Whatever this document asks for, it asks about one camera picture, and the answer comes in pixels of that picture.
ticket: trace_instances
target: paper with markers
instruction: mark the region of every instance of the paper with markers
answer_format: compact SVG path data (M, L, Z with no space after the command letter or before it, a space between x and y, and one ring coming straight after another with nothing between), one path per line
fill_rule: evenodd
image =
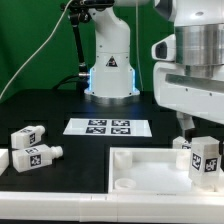
M70 119L64 135L152 137L147 120Z

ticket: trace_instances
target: white cable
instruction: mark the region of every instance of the white cable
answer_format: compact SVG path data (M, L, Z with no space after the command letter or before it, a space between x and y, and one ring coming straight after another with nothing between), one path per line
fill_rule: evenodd
M65 9L64 9L64 12L62 13L60 19L58 20L55 28L53 29L51 35L47 38L47 40L31 55L31 57L19 68L19 70L15 73L15 75L13 75L13 77L9 80L9 82L7 83L7 85L5 86L5 88L3 89L1 95L0 95L0 100L2 99L3 95L5 94L6 90L8 89L8 87L12 84L12 82L14 81L14 79L18 76L18 74L23 70L23 68L45 47L45 45L51 40L51 38L53 37L53 35L55 34L58 26L60 25L65 13L66 13L66 10L68 9L70 3L72 2L73 0L70 0L68 2L68 4L66 5Z
M139 57L139 15L138 15L139 4L138 4L138 1L139 0L136 0L136 54L137 54L138 73L139 73L139 78L140 78L140 83L141 83L141 89L142 89L142 91L144 91L140 57Z

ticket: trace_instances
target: white cube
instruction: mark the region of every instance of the white cube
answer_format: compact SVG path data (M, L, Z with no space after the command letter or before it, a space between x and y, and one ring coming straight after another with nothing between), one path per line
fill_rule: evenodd
M199 186L216 184L219 180L221 156L219 141L212 137L192 139L189 178Z
M178 137L173 140L173 149L190 149L191 144L183 137Z

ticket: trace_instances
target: warning label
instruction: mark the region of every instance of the warning label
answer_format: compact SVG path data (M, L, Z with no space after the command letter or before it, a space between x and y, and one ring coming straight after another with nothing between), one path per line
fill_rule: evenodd
M112 56L110 60L107 62L107 67L118 67L117 62L115 61L114 57Z

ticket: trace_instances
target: circular hole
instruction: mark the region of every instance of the circular hole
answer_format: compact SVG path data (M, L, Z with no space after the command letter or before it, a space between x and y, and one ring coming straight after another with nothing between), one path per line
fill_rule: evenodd
M115 189L117 190L133 190L136 188L136 182L132 179L121 178L115 181Z
M197 12L195 15L196 15L196 16L203 16L204 13L203 13L203 12Z

